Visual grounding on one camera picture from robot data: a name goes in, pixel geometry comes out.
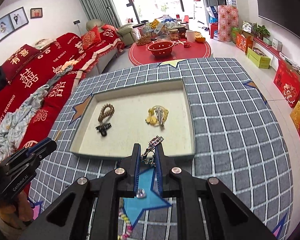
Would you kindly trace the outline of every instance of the paper towel roll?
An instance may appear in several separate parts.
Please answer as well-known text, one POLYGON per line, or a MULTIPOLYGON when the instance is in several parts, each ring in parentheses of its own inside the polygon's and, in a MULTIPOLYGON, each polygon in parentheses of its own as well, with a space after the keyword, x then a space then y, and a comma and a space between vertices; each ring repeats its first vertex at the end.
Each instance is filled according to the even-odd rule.
POLYGON ((195 42, 195 31, 186 31, 186 37, 188 42, 195 42))

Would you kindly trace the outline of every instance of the human hand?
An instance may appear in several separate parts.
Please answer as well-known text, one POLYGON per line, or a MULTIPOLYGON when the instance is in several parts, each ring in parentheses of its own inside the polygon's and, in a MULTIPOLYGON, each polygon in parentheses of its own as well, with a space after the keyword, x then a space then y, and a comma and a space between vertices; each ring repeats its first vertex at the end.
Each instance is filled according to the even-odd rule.
MULTIPOLYGON (((21 221, 30 221, 33 219, 33 210, 30 203, 27 200, 27 195, 24 191, 20 192, 17 196, 18 213, 21 221)), ((12 214, 16 211, 14 205, 2 205, 0 206, 0 218, 8 225, 19 229, 20 226, 12 214)))

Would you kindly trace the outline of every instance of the armchair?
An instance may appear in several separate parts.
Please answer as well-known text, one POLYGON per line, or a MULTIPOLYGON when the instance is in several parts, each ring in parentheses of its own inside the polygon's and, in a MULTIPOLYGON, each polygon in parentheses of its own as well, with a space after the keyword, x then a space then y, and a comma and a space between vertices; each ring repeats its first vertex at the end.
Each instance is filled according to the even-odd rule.
MULTIPOLYGON (((105 25, 105 23, 101 20, 93 19, 87 22, 86 29, 87 31, 90 31, 93 27, 98 26, 99 32, 102 32, 103 29, 101 27, 103 25, 105 25)), ((125 44, 125 46, 131 45, 136 42, 136 37, 135 35, 133 35, 133 25, 134 23, 128 23, 117 29, 117 34, 120 40, 125 44)))

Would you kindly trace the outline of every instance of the person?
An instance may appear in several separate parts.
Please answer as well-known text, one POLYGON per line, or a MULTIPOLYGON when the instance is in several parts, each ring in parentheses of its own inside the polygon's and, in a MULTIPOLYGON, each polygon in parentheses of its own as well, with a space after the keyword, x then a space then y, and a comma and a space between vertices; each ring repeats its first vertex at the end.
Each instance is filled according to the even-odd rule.
POLYGON ((22 191, 17 197, 18 213, 15 215, 16 207, 10 204, 2 204, 0 206, 0 231, 7 240, 17 240, 26 226, 23 222, 33 219, 33 209, 27 200, 27 195, 22 191))
POLYGON ((18 24, 18 16, 19 16, 19 15, 14 15, 14 16, 13 16, 13 19, 14 19, 14 21, 16 22, 16 24, 18 24))
POLYGON ((7 29, 7 27, 6 27, 6 24, 4 23, 4 22, 1 22, 0 23, 0 31, 2 32, 2 33, 5 33, 5 31, 6 31, 6 29, 7 29))
POLYGON ((16 206, 18 216, 15 214, 17 209, 14 205, 9 203, 0 205, 0 231, 8 240, 17 240, 26 228, 23 222, 33 219, 34 212, 24 191, 16 197, 16 206))

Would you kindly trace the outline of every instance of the yellow box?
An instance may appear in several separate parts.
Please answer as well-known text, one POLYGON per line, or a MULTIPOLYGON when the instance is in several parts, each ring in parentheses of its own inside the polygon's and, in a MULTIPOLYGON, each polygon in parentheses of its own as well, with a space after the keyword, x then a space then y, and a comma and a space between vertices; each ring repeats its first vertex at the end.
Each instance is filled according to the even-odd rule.
POLYGON ((267 56, 260 56, 252 49, 248 48, 247 57, 258 67, 268 69, 271 59, 267 56))

